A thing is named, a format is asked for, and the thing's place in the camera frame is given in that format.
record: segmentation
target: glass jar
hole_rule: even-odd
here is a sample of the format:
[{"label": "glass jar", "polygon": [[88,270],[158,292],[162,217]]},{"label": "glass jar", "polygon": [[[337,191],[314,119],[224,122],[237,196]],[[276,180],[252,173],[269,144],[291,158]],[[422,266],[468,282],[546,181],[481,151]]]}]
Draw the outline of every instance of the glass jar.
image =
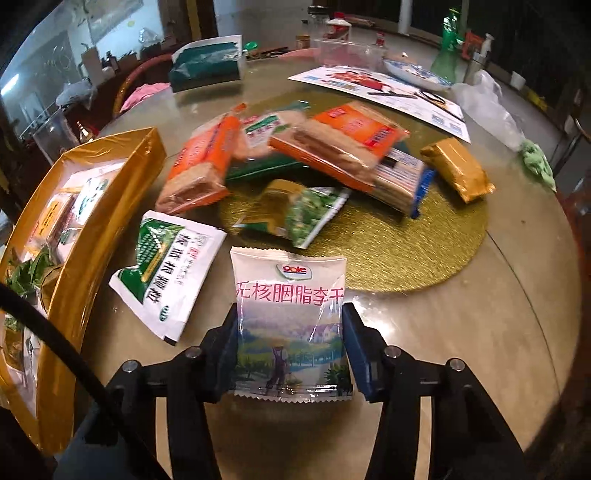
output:
[{"label": "glass jar", "polygon": [[315,47],[314,39],[322,38],[324,35],[327,20],[330,20],[329,9],[327,7],[320,7],[318,5],[308,7],[308,28],[312,47]]}]

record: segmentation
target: blue and white plate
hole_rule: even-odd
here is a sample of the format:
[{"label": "blue and white plate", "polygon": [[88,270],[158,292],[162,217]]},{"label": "blue and white plate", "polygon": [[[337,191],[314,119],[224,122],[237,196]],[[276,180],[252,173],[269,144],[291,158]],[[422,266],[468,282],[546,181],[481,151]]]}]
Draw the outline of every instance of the blue and white plate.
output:
[{"label": "blue and white plate", "polygon": [[445,78],[414,63],[384,59],[384,65],[391,75],[423,90],[442,92],[452,86]]}]

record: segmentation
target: cup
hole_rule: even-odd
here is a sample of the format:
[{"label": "cup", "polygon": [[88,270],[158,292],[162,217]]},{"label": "cup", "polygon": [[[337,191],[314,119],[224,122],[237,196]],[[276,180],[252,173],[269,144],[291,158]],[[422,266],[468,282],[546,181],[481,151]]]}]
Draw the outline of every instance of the cup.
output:
[{"label": "cup", "polygon": [[525,86],[525,78],[523,78],[517,72],[512,72],[511,81],[509,84],[519,92]]}]

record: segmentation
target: plastic bag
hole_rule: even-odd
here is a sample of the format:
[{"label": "plastic bag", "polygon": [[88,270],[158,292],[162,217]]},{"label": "plastic bag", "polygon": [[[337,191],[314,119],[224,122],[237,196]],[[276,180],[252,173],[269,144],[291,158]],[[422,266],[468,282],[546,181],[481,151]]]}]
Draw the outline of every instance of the plastic bag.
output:
[{"label": "plastic bag", "polygon": [[241,35],[206,38],[188,43],[173,54],[168,79],[173,92],[241,80],[244,62]]},{"label": "plastic bag", "polygon": [[228,195],[226,172],[240,129],[240,104],[196,129],[178,154],[156,200],[156,210],[176,214],[209,205]]},{"label": "plastic bag", "polygon": [[157,43],[160,43],[160,41],[160,36],[155,31],[149,28],[142,28],[139,31],[139,42],[142,44],[143,47],[155,45]]},{"label": "plastic bag", "polygon": [[175,344],[226,233],[148,211],[136,245],[137,265],[116,271],[109,286],[159,338]]},{"label": "plastic bag", "polygon": [[270,145],[348,187],[370,192],[375,167],[408,131],[360,102],[322,112],[274,134]]},{"label": "plastic bag", "polygon": [[288,402],[351,398],[342,337],[345,257],[233,247],[238,302],[234,393]]},{"label": "plastic bag", "polygon": [[288,238],[294,247],[308,248],[350,193],[345,188],[307,189],[293,181],[273,180],[234,226]]},{"label": "plastic bag", "polygon": [[511,150],[518,151],[525,135],[511,114],[499,103],[501,87],[484,70],[475,73],[474,82],[473,86],[467,83],[452,86],[450,91],[455,102],[484,130]]},{"label": "plastic bag", "polygon": [[97,92],[96,87],[90,84],[90,80],[66,83],[61,93],[56,97],[56,105],[61,107],[82,102],[82,105],[89,110]]}]

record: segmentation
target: orange snack package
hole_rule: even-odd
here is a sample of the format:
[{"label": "orange snack package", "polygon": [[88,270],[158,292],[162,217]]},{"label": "orange snack package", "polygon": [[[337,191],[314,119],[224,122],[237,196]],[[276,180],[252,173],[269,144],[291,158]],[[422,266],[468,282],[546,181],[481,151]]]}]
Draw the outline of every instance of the orange snack package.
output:
[{"label": "orange snack package", "polygon": [[375,167],[408,134],[361,102],[350,102],[273,135],[269,145],[352,189],[370,192]]},{"label": "orange snack package", "polygon": [[486,172],[456,138],[445,138],[421,149],[421,155],[468,203],[495,191]]},{"label": "orange snack package", "polygon": [[244,103],[196,129],[168,174],[155,209],[173,215],[228,195],[226,171],[236,147]]}]

